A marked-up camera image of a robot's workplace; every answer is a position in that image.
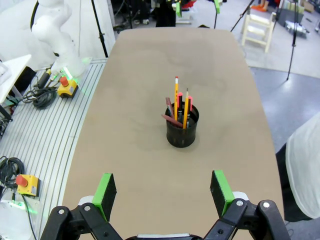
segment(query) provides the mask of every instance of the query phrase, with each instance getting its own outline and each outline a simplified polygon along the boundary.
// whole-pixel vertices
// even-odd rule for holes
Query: yellow pencil
[[[187,88],[186,94],[185,94],[185,100],[184,100],[183,129],[187,128],[188,108],[189,108],[189,92]]]
[[[178,121],[178,77],[175,77],[174,86],[174,120]]]

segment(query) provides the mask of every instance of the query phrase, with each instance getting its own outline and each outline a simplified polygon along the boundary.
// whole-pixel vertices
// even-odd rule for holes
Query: pen
[[[178,122],[182,123],[182,97],[183,93],[178,93]]]
[[[186,127],[188,128],[189,127],[189,120],[190,120],[190,112],[192,111],[192,102],[193,102],[193,99],[192,99],[192,96],[189,96],[189,106],[188,107],[188,114],[187,114],[187,117],[186,117]]]
[[[174,117],[174,111],[173,111],[173,109],[172,109],[172,104],[171,104],[171,101],[170,101],[170,97],[166,97],[166,98],[165,98],[165,104],[166,104],[166,106],[167,106],[168,109],[169,109],[170,116],[173,118],[173,117]]]
[[[186,129],[187,127],[188,108],[189,108],[189,92],[187,88],[186,94],[185,94],[185,100],[184,100],[183,129]]]
[[[177,127],[179,127],[179,128],[182,128],[182,127],[183,127],[183,125],[182,125],[181,122],[178,122],[178,121],[174,120],[172,117],[167,116],[167,115],[163,115],[163,114],[161,114],[161,116],[162,116],[165,120],[167,120],[167,121],[173,123],[174,125],[176,125]]]
[[[175,77],[175,85],[174,85],[174,120],[178,120],[178,77]]]

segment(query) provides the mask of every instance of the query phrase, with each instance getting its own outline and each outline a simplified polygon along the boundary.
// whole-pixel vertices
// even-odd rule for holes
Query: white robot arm
[[[45,15],[41,16],[32,26],[32,33],[40,41],[47,43],[56,54],[57,59],[51,67],[56,75],[66,67],[73,77],[80,76],[85,65],[75,50],[75,45],[69,34],[61,32],[61,26],[70,18],[72,10],[64,0],[38,0],[39,5],[46,8]]]

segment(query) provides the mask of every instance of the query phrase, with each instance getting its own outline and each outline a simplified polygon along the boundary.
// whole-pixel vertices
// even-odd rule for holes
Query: brown tabletop
[[[189,93],[199,111],[194,143],[166,139],[165,97]],[[119,35],[87,112],[63,204],[73,209],[113,173],[110,223],[138,233],[204,236],[218,215],[209,191],[222,169],[252,203],[283,203],[271,134],[256,84],[234,36],[206,28],[146,28]],[[235,239],[249,239],[238,232]]]

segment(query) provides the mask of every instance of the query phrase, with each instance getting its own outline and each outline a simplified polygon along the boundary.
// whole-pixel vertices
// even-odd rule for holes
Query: black pants
[[[160,7],[156,9],[156,27],[175,27],[176,26],[176,11],[172,9],[166,0],[160,3]]]
[[[301,220],[311,220],[310,217],[305,215],[298,207],[294,195],[290,188],[289,177],[286,166],[286,148],[287,144],[276,153],[276,161],[280,175],[282,199],[284,208],[284,220],[289,222],[298,222]]]

